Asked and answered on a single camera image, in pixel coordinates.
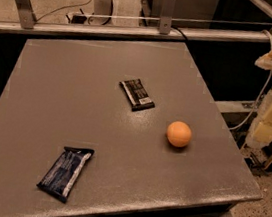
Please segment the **orange fruit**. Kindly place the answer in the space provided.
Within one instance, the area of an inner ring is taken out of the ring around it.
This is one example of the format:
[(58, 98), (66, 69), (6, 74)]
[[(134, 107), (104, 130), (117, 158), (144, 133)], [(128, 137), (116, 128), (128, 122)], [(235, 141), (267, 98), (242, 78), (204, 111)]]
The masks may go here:
[(184, 148), (192, 138), (191, 128), (184, 122), (172, 122), (168, 126), (166, 137), (172, 146)]

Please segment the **blue rxbar blueberry wrapper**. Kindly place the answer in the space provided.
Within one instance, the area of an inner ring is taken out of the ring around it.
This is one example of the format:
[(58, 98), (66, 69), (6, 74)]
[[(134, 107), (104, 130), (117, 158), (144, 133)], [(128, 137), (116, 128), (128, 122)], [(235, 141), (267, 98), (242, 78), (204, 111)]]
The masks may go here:
[(86, 161), (94, 152), (90, 148), (65, 147), (44, 177), (36, 184), (37, 188), (66, 203)]

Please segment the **black snack bar wrapper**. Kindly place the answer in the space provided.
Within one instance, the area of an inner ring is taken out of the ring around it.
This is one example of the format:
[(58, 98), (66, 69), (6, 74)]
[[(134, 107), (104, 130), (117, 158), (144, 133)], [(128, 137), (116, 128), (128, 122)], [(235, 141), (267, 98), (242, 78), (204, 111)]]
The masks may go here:
[(140, 79), (130, 79), (126, 81), (123, 80), (119, 82), (119, 85), (127, 95), (127, 99), (129, 100), (131, 109), (133, 111), (146, 110), (155, 107), (155, 103), (147, 94), (147, 91), (142, 85), (142, 81)]

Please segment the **middle metal rail bracket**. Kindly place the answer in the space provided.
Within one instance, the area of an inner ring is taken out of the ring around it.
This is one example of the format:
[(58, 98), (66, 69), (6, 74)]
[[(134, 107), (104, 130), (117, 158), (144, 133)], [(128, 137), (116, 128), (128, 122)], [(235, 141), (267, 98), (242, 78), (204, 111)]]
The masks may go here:
[(163, 35), (167, 35), (170, 32), (172, 14), (174, 13), (175, 0), (162, 0), (160, 20), (159, 20), (159, 32)]

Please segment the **metal rail bracket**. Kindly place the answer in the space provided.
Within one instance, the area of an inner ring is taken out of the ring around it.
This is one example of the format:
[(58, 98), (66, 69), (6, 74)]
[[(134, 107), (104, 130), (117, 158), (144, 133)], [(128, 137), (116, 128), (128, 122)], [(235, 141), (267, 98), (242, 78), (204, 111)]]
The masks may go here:
[(34, 14), (33, 8), (31, 6), (30, 0), (15, 0), (17, 7), (17, 12), (19, 15), (19, 20), (21, 27), (23, 29), (32, 29), (36, 24), (36, 16)]
[(167, 35), (170, 32), (172, 14), (174, 13), (175, 0), (162, 0), (160, 20), (159, 20), (159, 32), (163, 35)]

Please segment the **horizontal metal rail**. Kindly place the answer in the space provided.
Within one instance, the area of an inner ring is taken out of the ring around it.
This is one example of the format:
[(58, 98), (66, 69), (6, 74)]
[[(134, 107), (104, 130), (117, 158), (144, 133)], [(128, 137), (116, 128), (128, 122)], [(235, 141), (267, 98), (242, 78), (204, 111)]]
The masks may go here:
[(119, 40), (159, 40), (159, 41), (180, 41), (186, 37), (191, 41), (220, 41), (220, 42), (255, 42), (266, 43), (270, 37), (263, 31), (242, 31), (242, 30), (213, 30), (213, 29), (172, 29), (169, 34), (161, 34), (156, 27), (120, 27), (120, 26), (84, 26), (77, 24), (49, 24), (36, 23), (31, 29), (22, 28), (19, 22), (0, 22), (0, 33), (5, 34), (26, 34), (33, 36), (62, 36), (62, 37), (87, 37), (119, 39)]

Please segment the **left metal rail bracket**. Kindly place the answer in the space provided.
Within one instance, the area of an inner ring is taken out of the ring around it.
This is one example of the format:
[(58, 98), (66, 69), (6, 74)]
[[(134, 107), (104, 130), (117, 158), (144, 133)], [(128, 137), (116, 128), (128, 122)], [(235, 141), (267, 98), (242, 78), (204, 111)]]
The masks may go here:
[(36, 24), (36, 16), (34, 14), (33, 8), (31, 6), (30, 0), (15, 0), (17, 7), (17, 12), (19, 15), (19, 20), (21, 27), (23, 29), (32, 29)]

